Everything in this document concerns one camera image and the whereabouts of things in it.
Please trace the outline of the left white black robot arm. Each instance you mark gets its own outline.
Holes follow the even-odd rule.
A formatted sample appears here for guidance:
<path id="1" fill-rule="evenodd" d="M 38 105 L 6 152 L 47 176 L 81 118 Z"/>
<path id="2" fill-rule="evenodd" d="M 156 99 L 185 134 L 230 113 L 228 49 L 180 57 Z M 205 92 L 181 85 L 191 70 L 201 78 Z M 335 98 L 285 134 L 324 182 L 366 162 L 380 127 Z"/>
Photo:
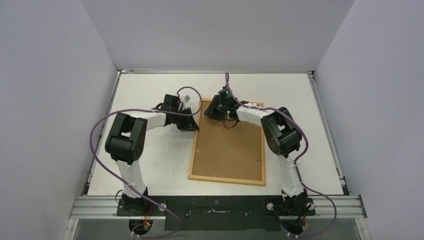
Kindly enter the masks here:
<path id="1" fill-rule="evenodd" d="M 140 116 L 118 113 L 114 118 L 105 151 L 115 161 L 120 177 L 124 180 L 121 195 L 124 209 L 141 216 L 151 207 L 151 202 L 146 199 L 148 188 L 140 167 L 147 131 L 168 125 L 176 125 L 180 131 L 200 129 L 191 108 L 187 106 L 189 101 L 188 95 L 166 94 L 163 102 L 149 112 L 142 112 Z"/>

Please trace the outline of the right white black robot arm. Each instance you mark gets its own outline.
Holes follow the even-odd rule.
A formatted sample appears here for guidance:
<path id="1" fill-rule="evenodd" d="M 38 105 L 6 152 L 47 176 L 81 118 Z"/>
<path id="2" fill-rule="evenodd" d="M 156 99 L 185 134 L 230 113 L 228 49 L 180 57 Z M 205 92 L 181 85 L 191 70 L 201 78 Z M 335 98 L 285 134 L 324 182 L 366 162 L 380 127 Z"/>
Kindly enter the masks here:
<path id="1" fill-rule="evenodd" d="M 210 119 L 247 122 L 262 127 L 268 148 L 274 153 L 282 171 L 282 209 L 292 216 L 315 214 L 315 206 L 297 172 L 295 160 L 289 154 L 301 148 L 302 134 L 285 107 L 277 111 L 255 103 L 238 102 L 229 95 L 215 95 L 203 114 Z"/>

